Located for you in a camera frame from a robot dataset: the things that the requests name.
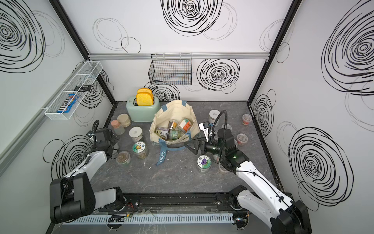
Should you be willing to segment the red bee label seed jar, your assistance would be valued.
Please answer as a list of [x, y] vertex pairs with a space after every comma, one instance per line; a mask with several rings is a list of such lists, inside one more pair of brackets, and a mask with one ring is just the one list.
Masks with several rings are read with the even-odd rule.
[[242, 116], [242, 124], [249, 125], [252, 122], [252, 116], [250, 114], [244, 114]]

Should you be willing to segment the white orange label jar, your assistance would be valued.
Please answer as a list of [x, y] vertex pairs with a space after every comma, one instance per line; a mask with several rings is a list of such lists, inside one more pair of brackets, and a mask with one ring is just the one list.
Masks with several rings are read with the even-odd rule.
[[189, 119], [183, 118], [177, 127], [181, 132], [186, 133], [192, 126], [193, 123]]

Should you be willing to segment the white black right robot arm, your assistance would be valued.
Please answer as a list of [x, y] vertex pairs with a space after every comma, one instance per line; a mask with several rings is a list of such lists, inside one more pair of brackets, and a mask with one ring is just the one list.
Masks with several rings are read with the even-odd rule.
[[232, 191], [233, 208], [245, 209], [263, 223], [273, 234], [310, 234], [312, 227], [309, 212], [301, 201], [294, 201], [274, 186], [255, 167], [253, 162], [239, 150], [234, 136], [227, 128], [228, 113], [223, 110], [218, 118], [224, 117], [224, 127], [218, 130], [218, 141], [214, 142], [216, 124], [203, 123], [204, 137], [184, 143], [195, 155], [216, 154], [220, 164], [242, 179], [251, 190], [238, 187]]

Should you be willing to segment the silver label jar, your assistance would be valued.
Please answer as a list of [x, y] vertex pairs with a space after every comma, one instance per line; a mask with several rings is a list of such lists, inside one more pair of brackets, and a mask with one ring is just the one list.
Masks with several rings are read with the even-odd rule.
[[220, 114], [219, 110], [211, 110], [209, 112], [209, 115], [208, 115], [209, 116], [209, 119], [208, 119], [209, 123], [214, 124], [215, 121], [217, 120], [219, 114]]

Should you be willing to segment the purple flower label jar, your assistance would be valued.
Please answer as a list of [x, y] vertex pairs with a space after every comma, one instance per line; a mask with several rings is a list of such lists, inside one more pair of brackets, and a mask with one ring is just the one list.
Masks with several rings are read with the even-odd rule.
[[197, 159], [197, 167], [199, 172], [205, 173], [211, 168], [211, 159], [208, 156], [202, 155]]

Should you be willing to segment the cream canvas bag blue handles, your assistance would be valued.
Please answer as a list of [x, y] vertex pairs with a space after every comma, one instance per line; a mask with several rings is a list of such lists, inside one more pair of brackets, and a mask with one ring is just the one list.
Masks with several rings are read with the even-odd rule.
[[184, 142], [200, 135], [193, 107], [184, 100], [163, 105], [154, 115], [149, 130], [151, 143], [160, 146], [157, 166], [164, 163], [168, 151], [185, 149]]

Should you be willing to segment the yellow strip lid seed jar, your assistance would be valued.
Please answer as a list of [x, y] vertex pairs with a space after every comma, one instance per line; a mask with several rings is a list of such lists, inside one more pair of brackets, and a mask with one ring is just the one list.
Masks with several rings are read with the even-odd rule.
[[230, 124], [227, 124], [227, 129], [232, 130], [232, 126]]

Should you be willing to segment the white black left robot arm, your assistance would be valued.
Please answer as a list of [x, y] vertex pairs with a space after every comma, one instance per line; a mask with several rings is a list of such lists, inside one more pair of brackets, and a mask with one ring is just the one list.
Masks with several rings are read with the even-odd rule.
[[72, 172], [50, 184], [50, 219], [54, 224], [72, 222], [106, 207], [122, 210], [125, 198], [119, 187], [94, 192], [91, 179], [112, 156], [117, 143], [111, 129], [98, 129], [93, 123], [93, 148]]

